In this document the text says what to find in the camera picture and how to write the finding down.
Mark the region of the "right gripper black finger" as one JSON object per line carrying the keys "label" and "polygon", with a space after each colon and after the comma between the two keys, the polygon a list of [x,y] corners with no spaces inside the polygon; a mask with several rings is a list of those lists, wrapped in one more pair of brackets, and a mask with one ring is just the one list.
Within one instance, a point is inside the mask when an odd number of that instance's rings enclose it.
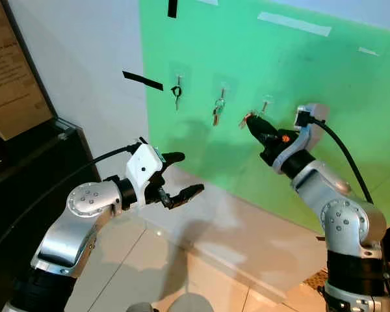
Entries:
{"label": "right gripper black finger", "polygon": [[278,136],[278,130],[266,119],[255,115],[255,138],[273,138]]}
{"label": "right gripper black finger", "polygon": [[258,142],[270,142],[274,138],[274,127],[263,118],[246,119],[246,127]]}

